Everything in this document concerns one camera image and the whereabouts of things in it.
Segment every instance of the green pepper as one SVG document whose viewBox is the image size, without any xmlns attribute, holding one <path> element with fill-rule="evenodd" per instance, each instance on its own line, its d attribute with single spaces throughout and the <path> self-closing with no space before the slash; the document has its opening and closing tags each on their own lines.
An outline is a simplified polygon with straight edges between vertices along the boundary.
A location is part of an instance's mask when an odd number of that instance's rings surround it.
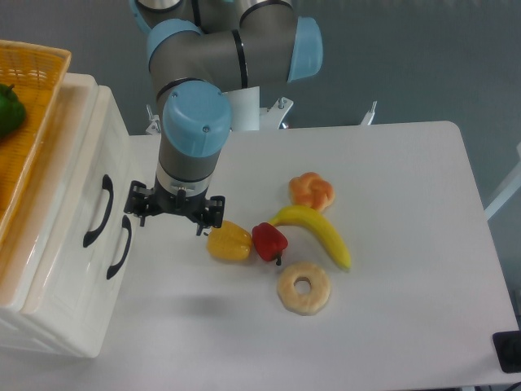
<svg viewBox="0 0 521 391">
<path fill-rule="evenodd" d="M 18 129 L 25 119 L 25 107 L 13 92 L 14 87 L 0 84 L 0 138 Z"/>
</svg>

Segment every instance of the orange bread roll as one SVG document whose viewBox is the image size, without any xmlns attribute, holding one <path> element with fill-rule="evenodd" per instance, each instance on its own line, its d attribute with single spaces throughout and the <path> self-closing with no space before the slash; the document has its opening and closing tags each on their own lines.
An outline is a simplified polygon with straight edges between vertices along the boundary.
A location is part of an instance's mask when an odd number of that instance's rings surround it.
<svg viewBox="0 0 521 391">
<path fill-rule="evenodd" d="M 305 173 L 289 184 L 291 202 L 322 212 L 335 200 L 335 189 L 317 173 Z"/>
</svg>

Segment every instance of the orange basket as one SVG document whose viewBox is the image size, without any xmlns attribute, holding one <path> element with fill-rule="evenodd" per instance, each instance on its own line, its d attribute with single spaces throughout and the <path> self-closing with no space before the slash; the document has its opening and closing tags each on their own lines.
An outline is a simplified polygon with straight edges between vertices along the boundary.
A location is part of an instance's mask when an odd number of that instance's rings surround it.
<svg viewBox="0 0 521 391">
<path fill-rule="evenodd" d="M 0 83 L 15 85 L 13 91 L 27 113 L 19 129 L 0 138 L 0 248 L 20 206 L 70 62 L 69 51 L 0 40 Z"/>
</svg>

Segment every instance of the drawer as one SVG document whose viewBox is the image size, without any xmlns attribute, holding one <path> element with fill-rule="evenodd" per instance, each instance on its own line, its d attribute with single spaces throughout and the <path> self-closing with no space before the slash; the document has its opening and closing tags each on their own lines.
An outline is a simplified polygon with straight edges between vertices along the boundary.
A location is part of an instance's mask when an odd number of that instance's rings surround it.
<svg viewBox="0 0 521 391">
<path fill-rule="evenodd" d="M 72 178 L 98 97 L 96 81 L 68 73 L 24 198 L 0 250 L 0 309 L 18 312 Z"/>
<path fill-rule="evenodd" d="M 15 312 L 2 313 L 0 318 L 2 347 L 34 350 L 54 354 L 75 354 L 48 331 Z"/>
<path fill-rule="evenodd" d="M 109 280 L 107 269 L 123 257 L 120 247 L 132 230 L 135 217 L 124 217 L 123 209 L 135 178 L 140 174 L 125 125 L 112 93 L 100 87 L 85 146 L 21 311 L 77 355 L 98 354 L 112 315 L 125 264 Z"/>
</svg>

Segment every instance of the yellow banana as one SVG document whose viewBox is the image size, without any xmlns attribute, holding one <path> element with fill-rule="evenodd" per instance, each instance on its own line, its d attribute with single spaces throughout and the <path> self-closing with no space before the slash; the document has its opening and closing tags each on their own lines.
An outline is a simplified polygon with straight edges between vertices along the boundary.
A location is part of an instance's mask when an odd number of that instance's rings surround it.
<svg viewBox="0 0 521 391">
<path fill-rule="evenodd" d="M 272 226 L 302 226 L 320 241 L 329 256 L 341 269 L 351 267 L 351 255 L 344 240 L 331 223 L 315 209 L 303 205 L 282 208 L 271 220 Z"/>
</svg>

